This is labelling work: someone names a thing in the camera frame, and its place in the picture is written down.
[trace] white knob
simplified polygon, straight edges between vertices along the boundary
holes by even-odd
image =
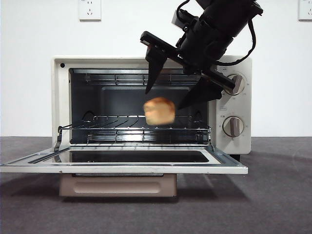
[[[227,92],[229,95],[238,95],[238,94],[240,94],[244,90],[244,88],[245,88],[244,78],[241,75],[230,75],[230,76],[228,76],[228,78],[234,80],[235,83],[236,83],[236,86],[233,89],[233,91],[225,90],[225,92]]]
[[[231,116],[223,121],[222,128],[229,137],[238,137],[244,130],[244,122],[239,117]]]

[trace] electrical socket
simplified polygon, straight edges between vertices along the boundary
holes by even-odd
[[[101,0],[78,0],[80,20],[101,20]]]
[[[302,21],[312,20],[312,0],[299,0],[298,19]]]

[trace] bread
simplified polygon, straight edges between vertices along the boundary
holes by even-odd
[[[156,97],[147,101],[143,108],[148,125],[170,124],[175,121],[175,105],[164,97]]]

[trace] toaster oven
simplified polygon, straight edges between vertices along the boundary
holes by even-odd
[[[175,196],[176,174],[247,174],[237,156],[251,150],[252,62],[217,69],[242,78],[236,93],[149,126],[144,102],[162,96],[177,105],[199,77],[168,60],[146,95],[144,58],[55,57],[52,147],[1,172],[61,174],[62,196]]]

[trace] temperature knob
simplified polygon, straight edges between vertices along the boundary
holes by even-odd
[[[228,76],[230,79],[235,81],[235,88],[233,91],[225,90],[229,95],[238,95],[240,94],[245,88],[245,81],[241,75],[230,75]]]
[[[238,137],[244,130],[244,123],[239,117],[228,117],[223,122],[223,131],[230,137]]]

